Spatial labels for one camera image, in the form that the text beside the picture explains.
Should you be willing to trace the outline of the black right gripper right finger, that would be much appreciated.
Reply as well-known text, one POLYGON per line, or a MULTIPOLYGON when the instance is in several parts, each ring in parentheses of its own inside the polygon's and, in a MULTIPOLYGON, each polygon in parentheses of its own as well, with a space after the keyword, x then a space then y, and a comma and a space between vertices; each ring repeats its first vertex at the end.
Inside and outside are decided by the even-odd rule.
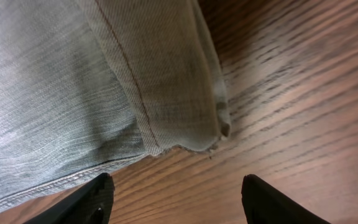
POLYGON ((241 195, 248 224, 329 224, 254 174, 243 178, 241 195))

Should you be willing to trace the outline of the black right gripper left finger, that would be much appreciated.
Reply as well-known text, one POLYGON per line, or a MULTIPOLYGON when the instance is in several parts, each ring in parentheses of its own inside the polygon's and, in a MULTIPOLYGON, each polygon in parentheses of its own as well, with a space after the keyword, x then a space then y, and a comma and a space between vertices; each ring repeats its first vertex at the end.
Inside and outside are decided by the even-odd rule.
POLYGON ((108 224, 114 182, 102 173, 25 224, 108 224))

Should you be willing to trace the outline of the light blue denim shorts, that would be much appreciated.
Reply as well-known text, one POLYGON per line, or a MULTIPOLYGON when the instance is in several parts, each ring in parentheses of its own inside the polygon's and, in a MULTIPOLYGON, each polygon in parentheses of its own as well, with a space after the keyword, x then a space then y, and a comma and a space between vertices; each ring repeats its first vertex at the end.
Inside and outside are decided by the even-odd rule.
POLYGON ((194 0, 0 0, 0 213, 230 133, 194 0))

